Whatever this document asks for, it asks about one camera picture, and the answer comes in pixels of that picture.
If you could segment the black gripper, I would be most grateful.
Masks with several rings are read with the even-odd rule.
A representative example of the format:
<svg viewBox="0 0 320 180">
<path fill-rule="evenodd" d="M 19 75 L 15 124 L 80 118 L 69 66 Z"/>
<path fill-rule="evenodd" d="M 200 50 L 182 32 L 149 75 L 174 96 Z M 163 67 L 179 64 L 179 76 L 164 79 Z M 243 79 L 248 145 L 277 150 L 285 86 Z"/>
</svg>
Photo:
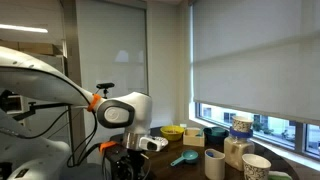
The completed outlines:
<svg viewBox="0 0 320 180">
<path fill-rule="evenodd" d="M 148 180 L 151 163 L 144 168 L 148 157 L 144 151 L 134 151 L 115 144 L 103 149 L 110 163 L 112 180 Z"/>
</svg>

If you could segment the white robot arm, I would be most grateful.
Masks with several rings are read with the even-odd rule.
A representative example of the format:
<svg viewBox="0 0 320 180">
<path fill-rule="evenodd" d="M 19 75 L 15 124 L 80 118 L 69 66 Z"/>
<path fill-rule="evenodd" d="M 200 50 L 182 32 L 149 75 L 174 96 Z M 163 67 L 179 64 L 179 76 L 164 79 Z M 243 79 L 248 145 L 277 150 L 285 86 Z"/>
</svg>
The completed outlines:
<svg viewBox="0 0 320 180">
<path fill-rule="evenodd" d="M 25 97 L 81 106 L 105 128 L 124 128 L 122 146 L 132 151 L 159 151 L 149 135 L 151 97 L 139 92 L 105 99 L 91 93 L 47 63 L 20 51 L 0 47 L 0 87 Z M 58 180 L 71 158 L 70 147 L 41 135 L 32 136 L 13 117 L 1 114 L 1 161 L 9 163 L 7 180 Z"/>
</svg>

